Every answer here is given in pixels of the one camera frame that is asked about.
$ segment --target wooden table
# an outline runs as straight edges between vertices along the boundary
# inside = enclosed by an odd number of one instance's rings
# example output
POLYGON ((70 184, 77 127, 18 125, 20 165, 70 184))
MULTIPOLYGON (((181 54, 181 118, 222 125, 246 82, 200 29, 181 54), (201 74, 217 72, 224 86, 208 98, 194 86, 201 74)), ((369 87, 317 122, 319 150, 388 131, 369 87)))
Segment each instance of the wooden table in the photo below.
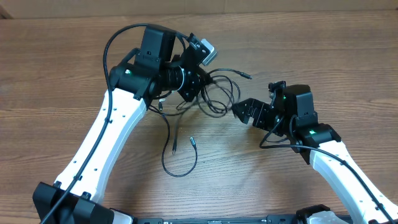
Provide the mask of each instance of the wooden table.
MULTIPOLYGON (((228 74, 248 97, 269 101, 267 84, 311 86, 323 123, 342 136, 352 157, 398 203, 398 13, 300 12, 214 16, 137 16, 0 21, 0 222, 37 223, 32 193, 51 184, 85 138, 106 90, 105 43, 119 28, 151 22, 193 32, 219 50, 208 70, 228 74)), ((142 39, 142 29, 111 46, 109 66, 142 39)), ((173 111, 181 97, 164 105, 173 111)), ((175 119, 170 118, 172 128, 175 119)), ((291 149, 262 150, 264 131, 228 114, 195 108, 182 119, 172 172, 198 165, 184 178, 167 175, 160 155, 167 130, 148 112, 117 161, 104 206, 138 217, 261 217, 324 203, 345 208, 326 181, 291 149)))

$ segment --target white arm segment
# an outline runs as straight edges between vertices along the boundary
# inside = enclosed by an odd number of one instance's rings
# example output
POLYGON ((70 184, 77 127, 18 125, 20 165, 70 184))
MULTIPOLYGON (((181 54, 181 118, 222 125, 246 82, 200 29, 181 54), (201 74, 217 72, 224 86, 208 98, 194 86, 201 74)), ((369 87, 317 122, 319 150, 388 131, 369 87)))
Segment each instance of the white arm segment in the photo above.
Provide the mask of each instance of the white arm segment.
MULTIPOLYGON (((398 206, 388 200, 372 184, 348 154, 347 148, 343 142, 325 142, 320 144, 319 148, 347 161, 363 179, 379 202, 384 205, 391 218, 393 220, 398 219, 398 206)), ((371 220, 376 220, 378 223, 388 222, 383 213, 380 210, 376 210, 376 204, 347 167, 317 151, 311 151, 310 164, 330 184, 339 199, 343 202, 343 205, 347 208, 355 224, 368 224, 368 221, 371 220)))
MULTIPOLYGON (((110 119, 112 122, 108 124, 101 142, 81 175, 81 180, 71 190, 71 193, 77 196, 81 196, 83 192, 90 193, 90 200, 95 203, 103 201, 106 184, 108 183, 108 177, 113 165, 118 159, 132 129, 144 117, 146 112, 144 100, 135 100, 133 93, 117 88, 113 90, 112 96, 113 110, 110 119)), ((61 182, 60 188, 62 190, 65 190, 69 186, 88 153, 91 151, 104 125, 107 113, 108 91, 105 92, 104 101, 98 116, 78 152, 55 180, 61 182)))

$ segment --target wooden tabletop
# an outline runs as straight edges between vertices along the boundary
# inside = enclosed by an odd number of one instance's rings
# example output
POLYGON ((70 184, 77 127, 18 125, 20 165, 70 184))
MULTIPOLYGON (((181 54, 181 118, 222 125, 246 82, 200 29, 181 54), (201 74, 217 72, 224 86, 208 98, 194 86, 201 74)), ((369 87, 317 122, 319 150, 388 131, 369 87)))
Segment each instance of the wooden tabletop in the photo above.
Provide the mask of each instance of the wooden tabletop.
MULTIPOLYGON (((397 11, 0 20, 0 223, 38 223, 34 189, 53 183, 70 162, 103 100, 105 43, 137 22, 208 39, 219 54, 207 70, 229 67, 254 77, 224 73, 239 84, 242 99, 269 101, 269 82, 310 85, 320 122, 334 127, 365 174, 398 203, 397 11)), ((118 37, 108 65, 139 47, 142 33, 118 37)), ((164 110, 181 100, 172 95, 164 110)), ((149 111, 112 171, 105 207, 163 218, 262 217, 319 203, 346 213, 300 155, 259 149, 266 132, 232 114, 214 119, 194 108, 178 131, 177 155, 170 145, 167 166, 189 170, 192 135, 195 170, 184 178, 163 171, 167 129, 149 111)))

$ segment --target wall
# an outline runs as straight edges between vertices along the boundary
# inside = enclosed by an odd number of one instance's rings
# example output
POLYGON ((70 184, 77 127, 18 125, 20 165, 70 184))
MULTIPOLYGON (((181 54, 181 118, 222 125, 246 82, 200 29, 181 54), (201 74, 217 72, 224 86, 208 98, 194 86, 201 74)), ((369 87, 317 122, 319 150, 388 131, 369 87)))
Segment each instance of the wall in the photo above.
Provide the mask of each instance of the wall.
POLYGON ((13 18, 396 9, 398 0, 0 0, 13 18))

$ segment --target wood grain surface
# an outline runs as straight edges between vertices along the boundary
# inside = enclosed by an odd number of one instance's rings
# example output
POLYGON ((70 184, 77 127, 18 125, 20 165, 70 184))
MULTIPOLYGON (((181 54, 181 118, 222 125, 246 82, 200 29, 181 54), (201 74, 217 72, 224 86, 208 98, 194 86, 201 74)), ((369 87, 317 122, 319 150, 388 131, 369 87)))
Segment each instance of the wood grain surface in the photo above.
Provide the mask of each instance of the wood grain surface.
MULTIPOLYGON (((224 73, 237 81, 242 99, 269 101, 269 82, 310 85, 320 121, 336 129, 362 170, 398 203, 397 11, 1 20, 0 223, 39 222, 35 187, 51 184, 69 163, 103 100, 105 43, 137 22, 208 39, 219 55, 207 70, 230 67, 253 75, 245 80, 224 73)), ((139 46, 142 33, 120 35, 108 65, 139 46)), ((173 111, 181 100, 172 95, 164 109, 173 111)), ((173 128, 175 118, 170 123, 173 128)), ((261 217, 319 203, 346 213, 300 155, 259 149, 265 132, 232 114, 214 119, 195 108, 178 131, 177 155, 169 146, 167 166, 175 173, 191 167, 192 135, 199 154, 195 170, 184 178, 163 171, 167 130, 149 111, 112 171, 104 206, 163 218, 261 217)))

